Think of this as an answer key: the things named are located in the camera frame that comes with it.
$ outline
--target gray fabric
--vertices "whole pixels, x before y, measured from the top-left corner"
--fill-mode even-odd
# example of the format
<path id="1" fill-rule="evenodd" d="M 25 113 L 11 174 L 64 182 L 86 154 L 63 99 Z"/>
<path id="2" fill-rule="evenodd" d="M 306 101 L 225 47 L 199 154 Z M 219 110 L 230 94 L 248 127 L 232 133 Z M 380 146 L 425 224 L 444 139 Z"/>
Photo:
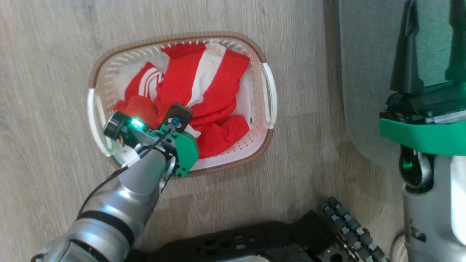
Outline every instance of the gray fabric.
<path id="1" fill-rule="evenodd" d="M 365 157 L 397 170 L 399 145 L 379 136 L 378 114 L 392 93 L 391 71 L 404 0 L 340 0 L 339 4 L 343 102 L 349 136 Z M 445 81 L 452 39 L 449 8 L 449 0 L 418 1 L 418 68 L 425 86 Z"/>

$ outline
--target red and white striped cloth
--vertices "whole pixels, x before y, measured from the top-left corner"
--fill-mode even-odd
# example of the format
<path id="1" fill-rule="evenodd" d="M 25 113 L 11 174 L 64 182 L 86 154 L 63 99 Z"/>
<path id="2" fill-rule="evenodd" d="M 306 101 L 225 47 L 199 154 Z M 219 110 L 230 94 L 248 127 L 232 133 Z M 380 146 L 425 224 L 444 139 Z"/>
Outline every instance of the red and white striped cloth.
<path id="1" fill-rule="evenodd" d="M 199 158 L 222 153 L 249 131 L 242 115 L 231 115 L 249 58 L 218 43 L 162 51 L 170 57 L 165 75 L 146 63 L 114 109 L 156 128 L 170 106 L 181 103 L 193 111 L 186 131 L 197 138 Z"/>

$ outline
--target black band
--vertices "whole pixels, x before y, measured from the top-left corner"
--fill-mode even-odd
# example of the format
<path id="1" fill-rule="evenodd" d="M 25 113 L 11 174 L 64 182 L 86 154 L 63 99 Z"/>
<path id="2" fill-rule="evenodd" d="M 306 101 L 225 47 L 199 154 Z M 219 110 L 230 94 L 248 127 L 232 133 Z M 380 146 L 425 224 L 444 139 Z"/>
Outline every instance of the black band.
<path id="1" fill-rule="evenodd" d="M 101 222 L 104 222 L 105 224 L 108 224 L 109 226 L 116 228 L 125 236 L 126 240 L 130 244 L 130 247 L 134 244 L 133 231 L 125 222 L 123 222 L 123 220 L 110 214 L 95 210 L 83 212 L 76 218 L 76 220 L 80 220 L 83 218 L 92 218 L 95 220 L 99 220 Z"/>

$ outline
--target basket handle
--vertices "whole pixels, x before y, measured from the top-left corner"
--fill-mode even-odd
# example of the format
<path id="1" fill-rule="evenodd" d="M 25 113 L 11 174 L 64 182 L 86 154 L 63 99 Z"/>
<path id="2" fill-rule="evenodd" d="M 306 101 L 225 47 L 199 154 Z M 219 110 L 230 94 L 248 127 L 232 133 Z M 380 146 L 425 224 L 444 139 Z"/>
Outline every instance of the basket handle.
<path id="1" fill-rule="evenodd" d="M 97 146 L 99 147 L 100 151 L 105 154 L 107 157 L 111 157 L 109 152 L 109 148 L 111 147 L 111 141 L 109 138 L 105 138 L 107 141 L 102 140 L 102 136 L 100 135 L 100 131 L 97 128 L 98 124 L 105 124 L 105 112 L 103 111 L 102 102 L 100 101 L 100 97 L 95 95 L 95 89 L 91 88 L 88 92 L 88 99 L 87 99 L 87 107 L 88 107 L 88 119 L 89 119 L 89 126 L 90 131 L 92 133 L 92 137 L 96 142 Z M 100 123 L 97 122 L 96 114 L 95 114 L 95 106 L 97 104 L 98 115 L 100 117 Z"/>
<path id="2" fill-rule="evenodd" d="M 277 121 L 278 112 L 278 99 L 277 89 L 275 87 L 274 75 L 268 64 L 262 63 L 262 82 L 264 87 L 264 104 L 265 104 L 265 118 L 268 123 L 268 128 L 273 129 L 275 122 Z"/>

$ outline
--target brown basket rim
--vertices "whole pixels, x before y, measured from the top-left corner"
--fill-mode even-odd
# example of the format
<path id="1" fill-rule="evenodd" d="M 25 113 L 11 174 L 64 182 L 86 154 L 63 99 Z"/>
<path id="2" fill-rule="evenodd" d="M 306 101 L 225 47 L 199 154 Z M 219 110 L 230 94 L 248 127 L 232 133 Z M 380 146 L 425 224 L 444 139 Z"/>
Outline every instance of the brown basket rim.
<path id="1" fill-rule="evenodd" d="M 147 45 L 153 45 L 153 44 L 161 44 L 165 42 L 172 42 L 172 41 L 183 41 L 183 40 L 192 40 L 196 38 L 234 38 L 238 39 L 240 41 L 243 41 L 244 43 L 248 44 L 257 54 L 259 57 L 259 61 L 261 63 L 267 62 L 265 59 L 265 55 L 260 49 L 260 47 L 249 37 L 237 33 L 237 32 L 197 32 L 197 33 L 185 33 L 185 34 L 175 34 L 175 35 L 168 35 L 168 36 L 161 36 L 161 37 L 155 37 L 147 40 L 141 40 L 133 43 L 129 43 L 126 45 L 122 45 L 119 47 L 112 48 L 108 52 L 106 52 L 95 64 L 95 66 L 92 69 L 91 72 L 91 77 L 89 80 L 89 88 L 93 89 L 96 87 L 97 84 L 97 75 L 102 68 L 103 64 L 109 60 L 111 57 L 118 53 L 122 53 L 131 49 L 135 48 L 140 48 L 144 47 Z M 250 163 L 254 160 L 256 160 L 267 148 L 268 145 L 270 144 L 270 141 L 272 140 L 272 137 L 274 136 L 274 130 L 273 129 L 268 129 L 266 137 L 264 139 L 264 142 L 260 145 L 259 149 L 254 152 L 252 155 L 249 157 L 246 157 L 244 159 L 236 160 L 234 162 L 230 162 L 227 164 L 223 165 L 218 165 L 218 166 L 213 166 L 213 167 L 208 167 L 204 169 L 199 169 L 199 170 L 193 170 L 189 171 L 189 176 L 200 176 L 200 175 L 206 175 L 206 174 L 211 174 L 215 172 L 221 172 L 230 168 L 234 168 L 237 166 L 245 165 L 247 163 Z M 107 157 L 109 162 L 114 166 L 116 169 L 121 168 L 119 163 L 117 162 L 116 158 L 114 156 Z"/>

